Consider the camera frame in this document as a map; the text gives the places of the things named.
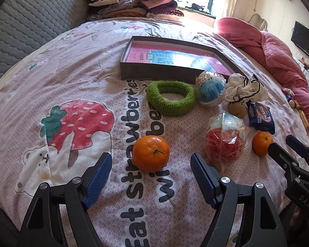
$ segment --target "orange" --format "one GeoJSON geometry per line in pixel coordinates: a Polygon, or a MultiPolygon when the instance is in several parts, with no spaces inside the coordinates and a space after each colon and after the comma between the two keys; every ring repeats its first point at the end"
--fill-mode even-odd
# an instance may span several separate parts
{"type": "Polygon", "coordinates": [[[268,154],[268,147],[273,143],[273,137],[267,132],[258,132],[253,138],[253,150],[260,157],[268,154]]]}
{"type": "Polygon", "coordinates": [[[136,140],[132,163],[144,172],[156,172],[168,163],[169,146],[160,136],[144,136],[136,140]]]}

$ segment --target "plastic bag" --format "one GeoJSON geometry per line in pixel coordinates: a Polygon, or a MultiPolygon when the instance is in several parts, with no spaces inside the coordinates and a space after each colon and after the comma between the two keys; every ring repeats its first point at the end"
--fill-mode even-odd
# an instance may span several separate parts
{"type": "Polygon", "coordinates": [[[229,77],[226,87],[225,99],[229,102],[258,102],[268,99],[267,90],[255,74],[248,79],[234,73],[229,77]]]}
{"type": "Polygon", "coordinates": [[[205,136],[207,157],[220,175],[223,175],[224,167],[236,161],[244,150],[244,122],[227,112],[221,112],[210,118],[205,136]]]}
{"type": "Polygon", "coordinates": [[[215,107],[224,99],[225,79],[216,72],[203,71],[196,78],[195,87],[197,99],[204,107],[215,107]]]}

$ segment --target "snack package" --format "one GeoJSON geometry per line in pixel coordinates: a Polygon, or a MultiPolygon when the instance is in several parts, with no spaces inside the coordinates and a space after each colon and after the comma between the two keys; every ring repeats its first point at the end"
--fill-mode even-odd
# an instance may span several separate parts
{"type": "Polygon", "coordinates": [[[275,134],[275,123],[270,108],[259,102],[247,102],[249,125],[258,130],[275,134]]]}
{"type": "Polygon", "coordinates": [[[221,175],[226,165],[241,156],[245,141],[246,132],[242,119],[227,112],[210,118],[205,131],[205,150],[207,157],[221,175]]]}
{"type": "Polygon", "coordinates": [[[224,99],[225,79],[216,72],[203,71],[196,78],[195,89],[202,106],[215,107],[224,99]]]}

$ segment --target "metal screw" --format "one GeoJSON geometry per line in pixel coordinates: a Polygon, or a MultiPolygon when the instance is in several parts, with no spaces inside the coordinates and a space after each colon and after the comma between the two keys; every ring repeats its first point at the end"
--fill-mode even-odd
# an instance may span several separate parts
{"type": "Polygon", "coordinates": [[[48,186],[47,183],[42,183],[40,184],[40,189],[45,189],[47,186],[48,186]]]}
{"type": "Polygon", "coordinates": [[[226,183],[226,184],[227,184],[227,183],[230,183],[230,178],[224,176],[224,177],[221,178],[221,181],[222,181],[223,183],[226,183]]]}
{"type": "Polygon", "coordinates": [[[264,187],[264,185],[261,182],[256,182],[255,186],[257,188],[263,188],[264,187]]]}
{"type": "Polygon", "coordinates": [[[75,177],[74,179],[72,179],[72,183],[73,184],[79,184],[81,182],[81,178],[80,177],[75,177]]]}

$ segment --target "green hair scrunchie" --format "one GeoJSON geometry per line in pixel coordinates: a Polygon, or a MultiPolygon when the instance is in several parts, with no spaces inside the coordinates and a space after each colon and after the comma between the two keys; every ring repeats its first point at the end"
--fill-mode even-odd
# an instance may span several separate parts
{"type": "Polygon", "coordinates": [[[147,100],[163,115],[180,116],[190,112],[196,103],[196,91],[188,84],[170,81],[154,81],[147,87],[147,100]],[[185,96],[180,101],[167,101],[161,93],[178,93],[185,96]]]}

